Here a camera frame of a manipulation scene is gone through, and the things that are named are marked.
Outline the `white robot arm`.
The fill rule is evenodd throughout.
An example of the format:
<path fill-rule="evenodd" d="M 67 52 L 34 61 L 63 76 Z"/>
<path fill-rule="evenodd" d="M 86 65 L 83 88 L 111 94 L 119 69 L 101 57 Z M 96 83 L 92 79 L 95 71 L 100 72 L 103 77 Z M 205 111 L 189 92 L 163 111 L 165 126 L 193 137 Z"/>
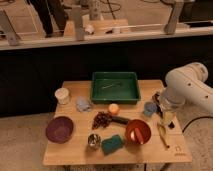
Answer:
<path fill-rule="evenodd" d="M 166 74 L 166 87 L 159 96 L 163 125 L 171 123 L 176 111 L 186 101 L 213 114 L 213 88 L 205 83 L 207 78 L 207 67 L 199 62 L 172 69 Z"/>

